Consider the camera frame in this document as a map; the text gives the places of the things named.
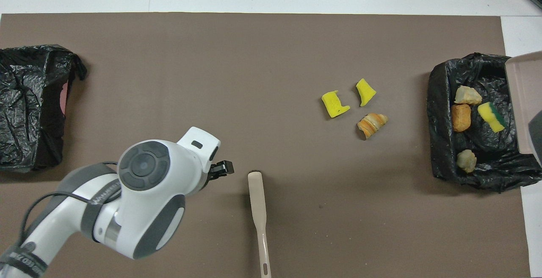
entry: brown table mat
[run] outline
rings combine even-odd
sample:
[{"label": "brown table mat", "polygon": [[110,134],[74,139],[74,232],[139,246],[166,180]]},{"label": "brown table mat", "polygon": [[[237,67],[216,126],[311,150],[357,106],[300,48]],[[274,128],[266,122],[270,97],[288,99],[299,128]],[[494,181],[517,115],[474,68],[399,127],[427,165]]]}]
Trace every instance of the brown table mat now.
[{"label": "brown table mat", "polygon": [[[177,233],[151,257],[75,235],[46,277],[258,276],[253,169],[264,174],[274,277],[529,275],[520,191],[445,183],[429,161],[429,72],[472,52],[504,54],[498,17],[4,14],[0,29],[2,48],[60,44],[89,68],[68,100],[64,162],[2,178],[2,250],[66,173],[138,141],[200,127],[236,169],[188,197]],[[361,78],[378,92],[363,108]],[[320,97],[335,89],[351,109],[331,120]],[[356,122],[369,112],[390,121],[361,141]]]}]

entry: bin lined with black bag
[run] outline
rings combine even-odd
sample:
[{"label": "bin lined with black bag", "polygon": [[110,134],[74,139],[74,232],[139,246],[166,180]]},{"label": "bin lined with black bag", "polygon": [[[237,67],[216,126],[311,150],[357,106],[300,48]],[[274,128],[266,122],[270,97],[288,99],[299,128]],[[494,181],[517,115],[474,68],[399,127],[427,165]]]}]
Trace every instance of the bin lined with black bag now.
[{"label": "bin lined with black bag", "polygon": [[[506,79],[507,56],[474,53],[441,63],[429,77],[427,116],[431,141],[431,165],[436,178],[466,184],[477,189],[503,192],[537,183],[542,168],[532,154],[517,148],[517,131]],[[471,126],[453,131],[451,106],[460,85],[472,87],[482,102],[492,102],[506,126],[494,133],[473,108]],[[457,167],[457,154],[472,150],[477,157],[473,172]]]},{"label": "bin lined with black bag", "polygon": [[79,57],[59,45],[0,50],[0,170],[28,172],[62,162],[61,94],[67,98],[75,77],[86,74]]}]

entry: food scrap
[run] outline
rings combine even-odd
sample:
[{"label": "food scrap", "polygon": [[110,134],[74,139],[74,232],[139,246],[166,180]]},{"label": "food scrap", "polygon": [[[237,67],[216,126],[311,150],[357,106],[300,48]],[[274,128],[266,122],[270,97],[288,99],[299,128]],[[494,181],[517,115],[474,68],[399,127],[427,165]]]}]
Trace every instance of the food scrap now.
[{"label": "food scrap", "polygon": [[489,124],[494,133],[505,129],[505,120],[501,114],[499,114],[493,103],[486,102],[478,106],[478,113],[482,119]]},{"label": "food scrap", "polygon": [[369,137],[374,135],[383,125],[388,121],[388,117],[383,114],[367,114],[363,117],[360,122],[358,122],[358,129],[363,132],[363,140],[367,140]]},{"label": "food scrap", "polygon": [[471,106],[475,106],[482,103],[482,96],[480,96],[476,89],[461,85],[455,92],[454,102],[457,104],[470,104]]},{"label": "food scrap", "polygon": [[376,91],[367,83],[367,81],[365,81],[365,79],[361,79],[358,84],[356,84],[356,88],[362,99],[362,104],[360,104],[360,106],[365,106],[369,100],[376,95]]},{"label": "food scrap", "polygon": [[461,151],[457,154],[457,166],[467,173],[474,171],[476,156],[471,150]]},{"label": "food scrap", "polygon": [[331,118],[335,118],[347,110],[350,110],[350,106],[343,106],[340,103],[337,92],[338,91],[327,92],[322,96],[324,106],[326,106],[327,113]]},{"label": "food scrap", "polygon": [[451,106],[451,125],[454,132],[462,132],[470,127],[470,106],[456,104]]}]

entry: yellow sponge piece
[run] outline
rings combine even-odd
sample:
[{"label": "yellow sponge piece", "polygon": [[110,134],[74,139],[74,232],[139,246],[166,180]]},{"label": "yellow sponge piece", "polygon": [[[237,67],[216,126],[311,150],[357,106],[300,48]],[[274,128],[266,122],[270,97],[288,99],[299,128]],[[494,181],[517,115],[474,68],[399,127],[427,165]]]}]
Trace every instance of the yellow sponge piece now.
[{"label": "yellow sponge piece", "polygon": [[338,91],[327,92],[322,96],[324,106],[326,106],[329,117],[335,118],[340,114],[350,110],[350,106],[342,106],[339,97],[337,97]]},{"label": "yellow sponge piece", "polygon": [[356,84],[356,88],[358,88],[359,96],[362,98],[362,104],[360,106],[365,106],[371,98],[376,95],[376,91],[365,81],[365,79],[361,79],[358,84]]},{"label": "yellow sponge piece", "polygon": [[481,104],[480,106],[478,106],[478,113],[480,114],[482,119],[489,123],[489,126],[494,133],[505,129],[505,120],[499,114],[493,103],[486,102],[484,104]]}]

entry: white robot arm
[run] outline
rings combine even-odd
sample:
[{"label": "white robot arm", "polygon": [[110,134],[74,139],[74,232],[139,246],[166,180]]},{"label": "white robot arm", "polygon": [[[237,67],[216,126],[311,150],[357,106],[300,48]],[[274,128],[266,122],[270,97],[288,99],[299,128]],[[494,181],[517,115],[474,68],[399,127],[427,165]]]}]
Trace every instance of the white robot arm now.
[{"label": "white robot arm", "polygon": [[132,145],[118,172],[105,164],[70,172],[46,209],[0,257],[0,278],[39,278],[78,231],[132,259],[161,249],[180,224],[184,197],[233,173],[231,162],[211,164],[219,146],[213,135],[192,127],[177,143]]}]

